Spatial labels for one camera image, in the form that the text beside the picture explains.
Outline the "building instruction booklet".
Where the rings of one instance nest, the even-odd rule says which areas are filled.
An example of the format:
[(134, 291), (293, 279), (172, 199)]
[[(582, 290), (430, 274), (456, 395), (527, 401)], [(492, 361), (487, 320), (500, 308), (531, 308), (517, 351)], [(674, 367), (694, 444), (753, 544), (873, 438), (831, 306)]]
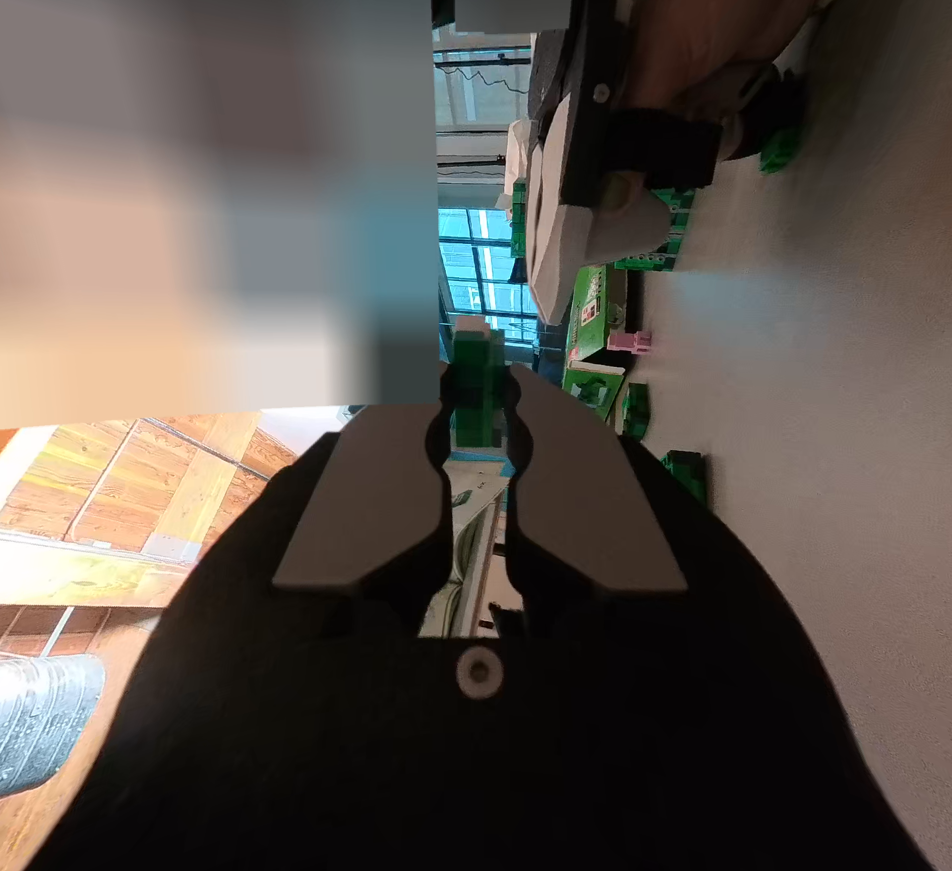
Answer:
[(456, 452), (444, 470), (453, 529), (450, 569), (429, 602), (420, 635), (496, 637), (491, 605), (510, 610), (522, 606), (506, 574), (508, 467), (498, 457)]

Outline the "green brick chunk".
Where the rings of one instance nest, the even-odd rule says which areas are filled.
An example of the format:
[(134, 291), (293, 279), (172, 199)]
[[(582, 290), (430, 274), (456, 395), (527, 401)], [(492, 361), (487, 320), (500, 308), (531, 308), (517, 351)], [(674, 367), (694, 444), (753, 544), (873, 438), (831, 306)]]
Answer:
[(763, 141), (759, 151), (761, 174), (778, 174), (797, 156), (803, 142), (807, 106), (806, 78), (787, 69), (771, 87), (765, 104)]

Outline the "tall green blocky brick figure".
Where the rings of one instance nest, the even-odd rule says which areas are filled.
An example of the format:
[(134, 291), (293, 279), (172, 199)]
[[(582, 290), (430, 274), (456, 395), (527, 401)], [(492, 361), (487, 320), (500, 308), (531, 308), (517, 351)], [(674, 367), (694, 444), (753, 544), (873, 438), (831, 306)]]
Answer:
[[(517, 178), (512, 184), (511, 193), (501, 198), (502, 209), (508, 211), (511, 227), (510, 255), (514, 260), (508, 282), (526, 284), (527, 270), (527, 181)], [(643, 252), (613, 262), (615, 270), (636, 272), (670, 272), (674, 270), (686, 233), (688, 219), (694, 202), (694, 190), (655, 190), (670, 212), (668, 233), (659, 246), (650, 252)]]

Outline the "silver ventilation duct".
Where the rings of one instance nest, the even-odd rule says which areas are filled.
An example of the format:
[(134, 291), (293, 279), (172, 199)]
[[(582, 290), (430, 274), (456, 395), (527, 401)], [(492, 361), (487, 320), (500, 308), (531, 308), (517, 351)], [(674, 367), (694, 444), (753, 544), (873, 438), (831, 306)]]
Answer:
[(101, 698), (91, 654), (1, 662), (1, 797), (31, 791), (63, 767)]

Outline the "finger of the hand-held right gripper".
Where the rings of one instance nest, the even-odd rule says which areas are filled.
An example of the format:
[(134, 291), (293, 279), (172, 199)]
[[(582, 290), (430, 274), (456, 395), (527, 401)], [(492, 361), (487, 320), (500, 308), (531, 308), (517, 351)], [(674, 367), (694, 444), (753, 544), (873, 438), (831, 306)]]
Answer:
[(558, 104), (539, 151), (537, 197), (537, 310), (548, 326), (559, 324), (585, 264), (593, 210), (562, 194), (570, 140), (571, 94)]
[(527, 178), (526, 265), (530, 292), (536, 292), (545, 249), (542, 230), (543, 143), (537, 142), (530, 153)]

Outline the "green building set box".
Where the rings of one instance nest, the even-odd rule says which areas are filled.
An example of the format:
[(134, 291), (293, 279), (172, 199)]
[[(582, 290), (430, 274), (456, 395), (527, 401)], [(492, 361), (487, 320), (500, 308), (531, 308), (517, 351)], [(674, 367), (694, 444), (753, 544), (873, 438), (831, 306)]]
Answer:
[(582, 268), (569, 307), (562, 388), (603, 421), (614, 418), (634, 355), (609, 344), (626, 332), (627, 278), (613, 264)]

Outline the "white paper bags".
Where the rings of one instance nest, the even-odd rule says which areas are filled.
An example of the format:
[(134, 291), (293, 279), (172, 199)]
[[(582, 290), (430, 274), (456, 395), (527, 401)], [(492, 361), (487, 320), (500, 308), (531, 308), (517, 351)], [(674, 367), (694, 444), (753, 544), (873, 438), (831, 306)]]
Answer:
[(515, 185), (525, 182), (530, 163), (530, 137), (533, 122), (521, 118), (512, 122), (506, 135), (505, 174), (503, 192), (496, 203), (496, 209), (511, 216)]

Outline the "small green brick assembly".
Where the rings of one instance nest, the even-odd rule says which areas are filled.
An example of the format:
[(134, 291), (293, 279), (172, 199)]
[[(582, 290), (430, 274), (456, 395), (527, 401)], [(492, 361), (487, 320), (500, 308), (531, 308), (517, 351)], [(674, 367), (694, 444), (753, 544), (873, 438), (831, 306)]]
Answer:
[(457, 446), (500, 448), (506, 387), (503, 333), (481, 316), (458, 316), (450, 371)]

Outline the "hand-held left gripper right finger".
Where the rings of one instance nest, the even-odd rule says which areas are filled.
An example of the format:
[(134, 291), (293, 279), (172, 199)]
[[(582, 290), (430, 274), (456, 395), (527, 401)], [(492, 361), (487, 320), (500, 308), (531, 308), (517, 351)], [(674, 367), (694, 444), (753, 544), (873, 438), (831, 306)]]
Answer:
[(506, 569), (524, 607), (683, 598), (688, 584), (619, 437), (531, 370), (508, 370), (515, 467)]

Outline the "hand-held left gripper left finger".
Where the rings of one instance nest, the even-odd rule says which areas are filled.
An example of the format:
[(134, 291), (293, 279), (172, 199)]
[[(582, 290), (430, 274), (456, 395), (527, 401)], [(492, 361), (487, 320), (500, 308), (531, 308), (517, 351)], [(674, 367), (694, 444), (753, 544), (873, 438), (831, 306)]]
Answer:
[(276, 588), (431, 598), (445, 585), (453, 528), (442, 394), (365, 406), (338, 432), (273, 576)]

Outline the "person's right hand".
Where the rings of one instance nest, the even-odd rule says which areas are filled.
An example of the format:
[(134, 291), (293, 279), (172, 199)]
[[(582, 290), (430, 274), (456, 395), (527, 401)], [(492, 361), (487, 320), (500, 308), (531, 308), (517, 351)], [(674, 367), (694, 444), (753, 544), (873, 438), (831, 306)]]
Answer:
[(618, 105), (672, 111), (726, 66), (773, 61), (818, 0), (641, 0)]

